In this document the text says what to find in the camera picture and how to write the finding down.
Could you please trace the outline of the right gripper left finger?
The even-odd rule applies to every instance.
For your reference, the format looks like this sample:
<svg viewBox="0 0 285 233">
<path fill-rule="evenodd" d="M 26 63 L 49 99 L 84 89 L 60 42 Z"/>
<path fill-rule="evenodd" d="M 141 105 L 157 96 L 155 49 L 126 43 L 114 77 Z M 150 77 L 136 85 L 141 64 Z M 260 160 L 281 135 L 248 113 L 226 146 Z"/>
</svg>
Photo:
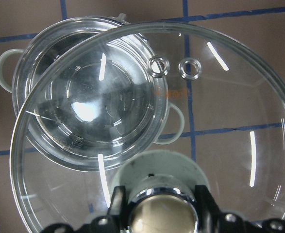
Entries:
<svg viewBox="0 0 285 233">
<path fill-rule="evenodd" d="M 126 228 L 126 188 L 125 186 L 115 186 L 111 197 L 110 207 L 107 212 L 108 224 L 112 233 L 119 233 Z"/>
</svg>

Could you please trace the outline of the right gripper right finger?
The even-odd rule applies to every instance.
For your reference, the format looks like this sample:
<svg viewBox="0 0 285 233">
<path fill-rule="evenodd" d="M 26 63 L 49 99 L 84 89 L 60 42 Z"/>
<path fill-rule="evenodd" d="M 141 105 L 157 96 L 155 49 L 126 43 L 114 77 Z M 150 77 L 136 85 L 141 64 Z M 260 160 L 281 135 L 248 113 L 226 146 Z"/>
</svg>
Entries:
<svg viewBox="0 0 285 233">
<path fill-rule="evenodd" d="M 221 211 L 205 185 L 195 186 L 196 211 L 200 233 L 218 233 Z"/>
</svg>

